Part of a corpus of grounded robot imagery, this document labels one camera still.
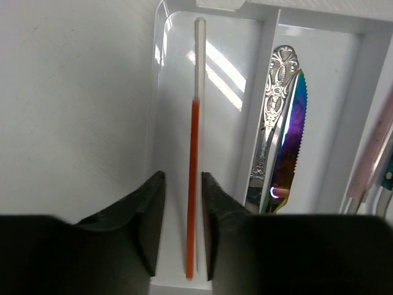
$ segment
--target serrated blade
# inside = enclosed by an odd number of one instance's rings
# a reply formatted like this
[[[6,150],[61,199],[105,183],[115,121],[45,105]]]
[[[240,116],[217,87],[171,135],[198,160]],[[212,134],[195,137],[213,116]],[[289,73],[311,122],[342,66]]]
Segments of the serrated blade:
[[[288,201],[302,143],[306,107],[306,81],[303,71],[299,70],[262,213],[277,213]]]

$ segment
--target orange stick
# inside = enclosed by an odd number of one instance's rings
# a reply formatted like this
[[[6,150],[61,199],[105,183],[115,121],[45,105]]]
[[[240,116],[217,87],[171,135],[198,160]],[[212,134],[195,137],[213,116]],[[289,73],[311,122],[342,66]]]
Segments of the orange stick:
[[[189,205],[187,208],[187,262],[185,277],[191,280],[194,274],[195,246],[195,205],[197,201],[198,171],[198,135],[199,135],[199,100],[192,101],[190,173],[189,173]]]

